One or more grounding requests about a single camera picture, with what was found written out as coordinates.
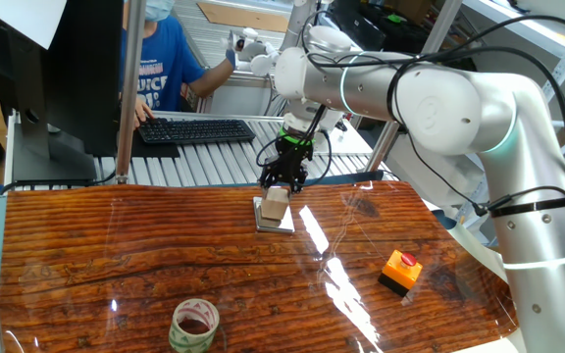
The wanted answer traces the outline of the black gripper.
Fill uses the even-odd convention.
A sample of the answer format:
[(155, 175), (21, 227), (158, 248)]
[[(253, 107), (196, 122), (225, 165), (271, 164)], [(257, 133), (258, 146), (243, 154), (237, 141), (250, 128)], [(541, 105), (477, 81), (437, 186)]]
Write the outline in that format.
[(266, 160), (258, 183), (262, 189), (269, 189), (278, 180), (289, 180), (289, 190), (292, 194), (300, 193), (304, 187), (308, 171), (304, 165), (306, 160), (313, 158), (313, 145), (296, 144), (289, 140), (279, 140), (275, 143), (277, 155)]

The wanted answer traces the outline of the person's right hand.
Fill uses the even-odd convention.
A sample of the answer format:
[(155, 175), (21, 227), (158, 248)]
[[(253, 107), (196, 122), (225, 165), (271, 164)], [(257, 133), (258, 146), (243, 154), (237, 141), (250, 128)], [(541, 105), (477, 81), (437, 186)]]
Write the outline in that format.
[(134, 126), (139, 128), (148, 120), (155, 119), (151, 108), (141, 99), (137, 98), (134, 105)]

